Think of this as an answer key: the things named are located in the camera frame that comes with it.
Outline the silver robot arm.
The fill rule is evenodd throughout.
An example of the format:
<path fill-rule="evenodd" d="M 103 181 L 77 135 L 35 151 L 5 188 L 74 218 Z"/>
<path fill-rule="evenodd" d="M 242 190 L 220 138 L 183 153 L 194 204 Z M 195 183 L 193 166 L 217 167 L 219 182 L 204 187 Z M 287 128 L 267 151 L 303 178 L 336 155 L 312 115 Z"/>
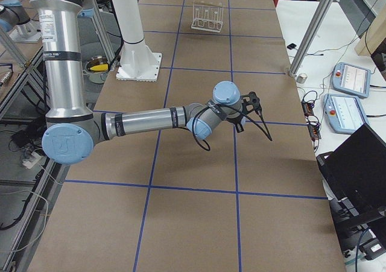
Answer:
<path fill-rule="evenodd" d="M 18 0 L 1 1 L 1 28 L 17 43 L 37 43 L 41 38 L 39 24 Z"/>
<path fill-rule="evenodd" d="M 245 108 L 234 83 L 222 81 L 206 104 L 133 113 L 94 112 L 84 99 L 78 15 L 90 0 L 30 0 L 39 14 L 51 107 L 42 138 L 45 154 L 64 165 L 87 158 L 94 146 L 116 136 L 186 127 L 206 139 L 222 121 L 243 131 Z"/>

